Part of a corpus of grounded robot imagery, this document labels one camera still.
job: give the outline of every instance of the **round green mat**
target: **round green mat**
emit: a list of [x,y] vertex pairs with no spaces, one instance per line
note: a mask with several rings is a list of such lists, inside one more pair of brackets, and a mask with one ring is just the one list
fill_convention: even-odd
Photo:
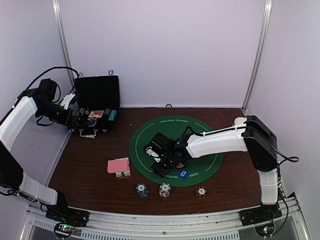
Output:
[[188,116],[158,117],[139,127],[130,141],[130,159],[135,168],[147,179],[157,184],[168,183],[172,187],[188,187],[209,179],[220,168],[224,158],[223,154],[212,154],[191,160],[190,164],[184,168],[190,173],[186,179],[178,177],[179,169],[172,169],[164,178],[151,173],[151,165],[155,160],[144,152],[144,146],[157,132],[168,138],[176,139],[188,125],[200,133],[212,131],[211,127],[204,122]]

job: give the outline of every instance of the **case lid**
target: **case lid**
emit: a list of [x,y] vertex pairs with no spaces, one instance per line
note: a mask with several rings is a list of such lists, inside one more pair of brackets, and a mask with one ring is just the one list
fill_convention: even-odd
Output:
[[104,110],[120,107],[118,75],[81,77],[75,80],[75,91],[80,108]]

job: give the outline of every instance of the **vertical metal post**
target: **vertical metal post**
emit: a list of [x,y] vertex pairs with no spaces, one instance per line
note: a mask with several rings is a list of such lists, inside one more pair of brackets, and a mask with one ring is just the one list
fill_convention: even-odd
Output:
[[255,56],[255,61],[251,73],[251,78],[249,82],[249,86],[244,98],[244,102],[242,105],[242,111],[247,115],[248,114],[248,105],[249,101],[256,83],[256,79],[259,72],[259,67],[262,61],[263,56],[263,50],[265,48],[269,26],[270,26],[270,19],[271,19],[271,10],[272,10],[272,0],[265,0],[264,5],[264,13],[263,13],[263,19],[261,24],[261,32],[260,32],[260,38],[259,38],[259,44]]
[[[71,62],[70,62],[70,57],[69,57],[69,52],[67,48],[67,41],[66,41],[66,36],[65,36],[65,31],[64,31],[64,25],[62,22],[62,14],[61,14],[61,9],[60,9],[60,0],[52,0],[53,4],[53,12],[54,12],[54,18],[56,22],[56,26],[58,29],[59,33],[59,38],[60,38],[60,43],[62,47],[62,53],[63,53],[63,58],[64,58],[64,64],[67,67],[72,67]],[[71,83],[71,86],[74,86],[75,83],[75,78],[71,70],[67,70],[69,81]]]

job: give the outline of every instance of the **white wall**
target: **white wall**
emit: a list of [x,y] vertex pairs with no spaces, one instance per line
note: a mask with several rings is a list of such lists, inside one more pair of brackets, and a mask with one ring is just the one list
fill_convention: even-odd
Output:
[[[2,118],[31,80],[52,66],[63,66],[64,62],[51,0],[2,0],[0,16]],[[64,70],[55,70],[45,77],[56,80],[62,94],[70,89]],[[43,128],[31,119],[14,143],[12,154],[29,176],[45,184],[66,136],[67,130],[62,126]],[[17,239],[27,206],[22,198],[0,195],[0,239]]]
[[265,1],[68,0],[72,66],[120,74],[123,107],[240,107]]
[[288,193],[296,192],[312,239],[320,222],[320,2],[273,1],[269,35],[249,103],[299,163],[284,163]]

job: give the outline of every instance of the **pink card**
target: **pink card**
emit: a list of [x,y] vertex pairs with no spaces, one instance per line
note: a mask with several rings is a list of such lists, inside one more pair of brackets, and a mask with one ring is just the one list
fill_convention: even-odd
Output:
[[130,171],[129,168],[129,158],[121,158],[116,160],[108,161],[108,173],[113,174],[116,172],[126,172]]

